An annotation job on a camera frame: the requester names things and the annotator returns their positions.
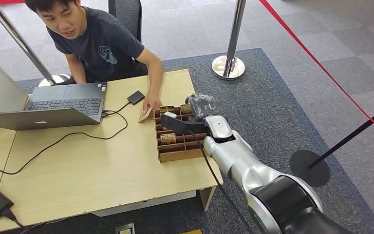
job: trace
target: black chair backrest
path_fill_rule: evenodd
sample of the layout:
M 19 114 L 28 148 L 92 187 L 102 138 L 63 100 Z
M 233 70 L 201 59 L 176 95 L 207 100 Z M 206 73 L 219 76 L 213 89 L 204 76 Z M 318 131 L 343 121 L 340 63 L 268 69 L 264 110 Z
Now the black chair backrest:
M 141 42 L 140 0 L 108 0 L 108 11 Z

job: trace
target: black cable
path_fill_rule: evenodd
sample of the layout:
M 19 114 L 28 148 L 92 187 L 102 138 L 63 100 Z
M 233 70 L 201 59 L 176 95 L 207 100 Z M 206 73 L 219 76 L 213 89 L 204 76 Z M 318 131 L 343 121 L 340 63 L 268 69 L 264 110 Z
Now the black cable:
M 28 227 L 25 227 L 24 225 L 22 225 L 21 223 L 19 223 L 19 221 L 17 220 L 17 218 L 15 217 L 14 213 L 12 213 L 11 210 L 9 209 L 4 209 L 1 213 L 1 215 L 3 217 L 7 217 L 8 219 L 14 221 L 18 226 L 20 226 L 21 228 L 23 229 L 29 229 Z
M 38 157 L 40 154 L 42 154 L 44 151 L 46 151 L 47 149 L 53 147 L 54 145 L 60 143 L 63 139 L 65 139 L 66 137 L 68 136 L 71 136 L 71 135 L 78 135 L 78 134 L 82 134 L 82 135 L 85 135 L 87 137 L 91 137 L 91 138 L 95 138 L 95 139 L 101 139 L 101 140 L 109 140 L 113 137 L 115 137 L 116 135 L 118 135 L 120 132 L 122 132 L 124 129 L 126 129 L 128 127 L 128 122 L 127 120 L 120 114 L 120 113 L 116 113 L 118 115 L 120 115 L 124 121 L 125 121 L 125 127 L 120 129 L 118 132 L 116 132 L 114 135 L 110 136 L 110 137 L 107 137 L 107 138 L 104 138 L 104 137 L 96 137 L 96 136 L 92 136 L 92 135 L 89 135 L 87 133 L 82 133 L 82 132 L 78 132 L 78 133 L 69 133 L 65 136 L 63 136 L 61 139 L 59 139 L 58 141 L 56 141 L 54 144 L 50 145 L 50 146 L 47 146 L 45 149 L 41 150 L 37 155 L 35 155 L 33 158 L 31 158 L 27 163 L 25 163 L 19 170 L 17 170 L 16 172 L 13 172 L 13 173 L 10 173 L 10 172 L 4 172 L 2 170 L 0 170 L 1 173 L 4 173 L 4 174 L 7 174 L 7 175 L 15 175 L 15 174 L 18 174 L 19 172 L 22 171 L 22 169 L 24 169 L 32 160 L 34 160 L 36 157 Z
M 105 117 L 107 116 L 110 116 L 110 115 L 113 115 L 113 114 L 118 114 L 118 112 L 122 111 L 122 109 L 124 109 L 126 106 L 128 106 L 131 102 L 127 102 L 127 104 L 125 104 L 123 107 L 121 107 L 118 111 L 111 111 L 111 110 L 104 110 L 102 111 L 103 113 L 106 113 L 106 112 L 112 112 L 111 114 L 108 114 L 106 113 L 105 114 Z
M 201 150 L 201 153 L 203 154 L 203 157 L 204 157 L 204 160 L 206 161 L 207 163 L 207 166 L 208 168 L 210 169 L 211 171 L 211 174 L 213 175 L 214 179 L 216 180 L 217 182 L 217 185 L 219 186 L 220 190 L 222 191 L 223 195 L 226 197 L 226 199 L 230 202 L 230 204 L 233 206 L 234 210 L 236 211 L 236 213 L 239 215 L 240 219 L 242 220 L 242 222 L 244 223 L 244 225 L 246 226 L 247 228 L 247 231 L 251 234 L 253 234 L 253 231 L 251 229 L 251 227 L 249 226 L 249 224 L 247 223 L 247 221 L 244 219 L 244 216 L 242 215 L 242 213 L 240 213 L 239 209 L 236 207 L 236 205 L 234 204 L 234 202 L 231 200 L 231 198 L 227 195 L 227 193 L 225 192 L 224 188 L 222 187 L 222 185 L 220 184 L 216 174 L 214 173 L 213 171 L 213 168 L 211 168 L 210 166 L 210 163 L 206 157 L 206 154 L 204 153 L 204 149 L 203 147 L 201 146 L 201 143 L 200 143 L 200 140 L 197 138 L 197 136 L 190 130 L 190 129 L 187 129 L 187 131 L 193 135 L 194 139 L 196 139 L 197 141 L 197 144 L 199 144 L 199 147 L 200 147 L 200 150 Z
M 58 222 L 64 221 L 65 219 L 67 219 L 67 218 L 62 218 L 62 219 L 51 221 L 51 222 L 40 223 L 40 224 L 34 225 L 32 227 L 28 227 L 28 229 L 23 230 L 20 234 L 24 234 L 24 233 L 28 232 L 29 230 L 31 230 L 33 228 L 36 228 L 36 227 L 39 227 L 39 226 L 42 226 L 42 225 L 45 225 L 45 224 L 58 223 Z

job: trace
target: man's hand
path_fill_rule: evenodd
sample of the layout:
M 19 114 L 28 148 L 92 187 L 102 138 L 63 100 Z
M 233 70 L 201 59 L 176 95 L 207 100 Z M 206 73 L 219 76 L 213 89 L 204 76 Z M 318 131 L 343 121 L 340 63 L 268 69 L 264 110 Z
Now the man's hand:
M 162 106 L 161 101 L 158 98 L 158 94 L 147 94 L 143 103 L 143 111 L 147 110 L 149 106 L 152 107 L 153 111 L 159 109 L 160 106 Z

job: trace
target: laptop keyboard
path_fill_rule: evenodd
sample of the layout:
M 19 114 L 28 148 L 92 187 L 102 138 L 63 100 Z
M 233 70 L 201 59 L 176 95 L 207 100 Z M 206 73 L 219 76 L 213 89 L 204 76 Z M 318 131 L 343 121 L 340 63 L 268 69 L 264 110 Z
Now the laptop keyboard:
M 56 100 L 56 101 L 36 101 L 31 102 L 28 106 L 28 111 L 60 109 L 60 108 L 74 108 L 77 111 L 88 115 L 96 116 L 101 107 L 101 98 L 87 98 L 87 99 L 71 99 L 71 100 Z

